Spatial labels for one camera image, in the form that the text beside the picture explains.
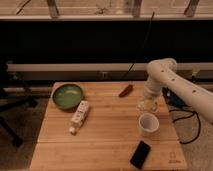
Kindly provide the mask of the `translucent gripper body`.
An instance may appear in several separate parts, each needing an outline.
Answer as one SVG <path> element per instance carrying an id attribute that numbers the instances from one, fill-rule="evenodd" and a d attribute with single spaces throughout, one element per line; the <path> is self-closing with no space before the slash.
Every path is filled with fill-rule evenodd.
<path id="1" fill-rule="evenodd" d="M 151 102 L 152 103 L 152 110 L 151 111 L 141 111 L 140 108 L 139 108 L 139 103 L 140 102 Z M 157 101 L 155 98 L 153 97 L 147 97 L 147 96 L 143 96 L 139 101 L 138 101 L 138 104 L 137 104 L 137 107 L 138 109 L 141 111 L 141 112 L 155 112 L 157 110 Z"/>

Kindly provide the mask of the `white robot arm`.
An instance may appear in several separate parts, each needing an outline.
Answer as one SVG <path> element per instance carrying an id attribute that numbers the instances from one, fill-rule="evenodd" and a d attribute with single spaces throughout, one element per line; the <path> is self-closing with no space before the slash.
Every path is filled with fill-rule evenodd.
<path id="1" fill-rule="evenodd" d="M 177 62 L 173 58 L 153 60 L 147 65 L 148 79 L 143 96 L 138 102 L 141 111 L 156 109 L 156 99 L 167 87 L 213 125 L 213 93 L 176 74 Z"/>

